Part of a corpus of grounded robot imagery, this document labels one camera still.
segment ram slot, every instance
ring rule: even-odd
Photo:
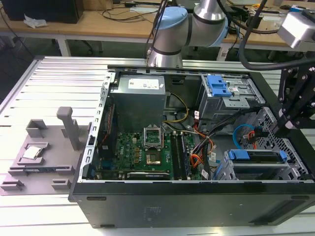
[[[179,162],[179,154],[177,148],[177,139],[176,135],[171,135],[171,152],[172,152],[172,161],[173,161],[173,175],[174,179],[181,178],[181,169]]]
[[[186,144],[185,144],[185,140],[184,140],[184,136],[181,135],[181,151],[183,153],[183,163],[185,165],[185,171],[186,171],[186,177],[191,175],[190,172],[190,166],[189,166],[189,158],[187,156],[187,152],[186,152]]]

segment aluminum extrusion table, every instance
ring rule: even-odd
[[[61,124],[56,112],[59,106],[71,106],[78,124],[87,125],[94,109],[109,64],[144,65],[143,59],[65,58],[38,59],[26,70],[11,93],[0,105],[0,182],[12,164],[27,132],[31,118],[42,118],[47,125]],[[184,67],[211,70],[246,71],[238,62],[184,61]],[[280,71],[262,73],[275,93]],[[315,146],[315,132],[304,130]],[[76,203],[67,195],[0,197],[0,235],[214,235],[214,236],[281,236],[315,235],[315,207],[294,216],[279,226],[208,227],[160,229],[93,229]]]

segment wire bundle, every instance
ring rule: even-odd
[[[238,126],[234,132],[233,132],[233,135],[232,135],[232,138],[233,138],[233,142],[235,144],[235,146],[237,147],[237,149],[242,149],[241,146],[239,145],[239,143],[237,142],[237,138],[236,138],[236,134],[237,134],[237,131],[242,128],[242,127],[249,127],[251,129],[254,129],[254,126],[250,125],[250,124],[241,124],[240,126]]]
[[[255,131],[251,131],[248,133],[248,140],[252,139],[255,136]],[[256,142],[253,142],[252,144],[253,149],[257,149],[257,144]]]

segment sticker label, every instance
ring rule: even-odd
[[[39,169],[26,169],[26,172],[39,172]]]
[[[216,154],[214,152],[211,153],[211,156],[209,157],[210,161],[216,162]]]
[[[230,90],[230,92],[238,92],[237,88],[228,88],[228,90]]]
[[[158,80],[155,79],[130,79],[128,89],[159,89]]]
[[[205,170],[202,170],[201,175],[204,176],[205,179],[209,179],[209,174]]]

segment yellow wire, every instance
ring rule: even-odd
[[[164,120],[163,122],[164,122],[164,123],[179,123],[179,122],[182,122],[182,121],[186,120],[186,118],[188,117],[188,114],[189,114],[189,109],[188,109],[188,106],[186,105],[186,103],[185,103],[178,95],[176,95],[176,94],[174,94],[174,93],[172,93],[172,92],[171,92],[171,94],[174,95],[175,97],[177,97],[177,98],[183,103],[183,105],[184,105],[185,108],[186,108],[186,114],[185,114],[185,116],[184,116],[183,118],[181,118],[181,119]]]

